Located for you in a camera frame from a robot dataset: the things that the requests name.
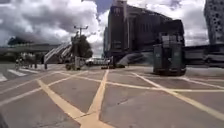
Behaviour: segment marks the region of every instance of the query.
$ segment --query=asphalt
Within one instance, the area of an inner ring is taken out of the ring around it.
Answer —
[[[23,76],[34,75],[39,72],[45,72],[45,71],[49,71],[49,70],[53,70],[53,69],[61,69],[61,67],[63,67],[63,65],[50,64],[50,65],[48,65],[48,69],[45,70],[44,65],[38,64],[37,69],[35,69],[33,66],[33,68],[29,68],[29,69],[23,69],[21,67],[22,70],[16,70],[14,63],[0,63],[0,83],[5,82],[5,81],[14,80],[14,79],[17,79],[17,78],[20,78]],[[9,70],[16,71],[19,74],[12,73]]]
[[[9,128],[223,128],[224,70],[150,67],[41,72],[0,84]]]

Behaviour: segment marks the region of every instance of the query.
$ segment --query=light pole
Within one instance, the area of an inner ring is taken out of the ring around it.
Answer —
[[[82,30],[83,29],[88,29],[88,26],[86,26],[86,27],[77,27],[77,26],[74,26],[74,28],[75,29],[79,29],[79,32],[80,32],[79,36],[81,36],[82,35]]]

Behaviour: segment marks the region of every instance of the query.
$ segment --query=white crosswalk stripe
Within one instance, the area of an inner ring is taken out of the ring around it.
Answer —
[[[24,71],[24,72],[31,72],[31,73],[39,73],[38,71],[34,71],[34,70],[29,70],[29,69],[19,69],[20,71]]]
[[[0,73],[0,82],[6,81],[6,80],[7,78],[2,73]]]
[[[25,76],[25,75],[26,75],[26,74],[24,74],[24,73],[15,71],[15,70],[13,70],[13,69],[8,69],[8,71],[11,72],[11,73],[13,73],[13,74],[15,74],[15,75],[17,75],[17,76]]]

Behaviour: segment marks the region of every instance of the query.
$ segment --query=cloud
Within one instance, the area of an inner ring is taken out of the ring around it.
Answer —
[[[103,53],[103,33],[105,27],[108,25],[108,15],[109,10],[99,14],[98,31],[88,38],[88,41],[91,43],[92,48],[94,49],[94,57],[100,57]]]
[[[0,45],[11,36],[37,43],[62,43],[70,40],[77,26],[89,26],[83,32],[94,54],[102,53],[103,31],[109,10],[98,13],[94,1],[81,0],[0,0]],[[188,45],[207,43],[203,17],[205,0],[128,0],[128,4],[182,19]]]
[[[37,43],[62,43],[69,41],[77,31],[74,25],[88,25],[85,33],[98,29],[96,8],[93,1],[11,0],[0,5],[0,30],[7,33],[4,37],[10,35]],[[6,41],[7,38],[0,38],[0,42]]]
[[[186,45],[208,44],[203,15],[205,0],[128,0],[128,4],[181,19],[185,28]]]

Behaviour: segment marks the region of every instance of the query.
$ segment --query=white car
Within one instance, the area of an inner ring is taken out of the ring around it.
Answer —
[[[207,66],[224,67],[224,53],[209,53],[205,55],[204,62]]]

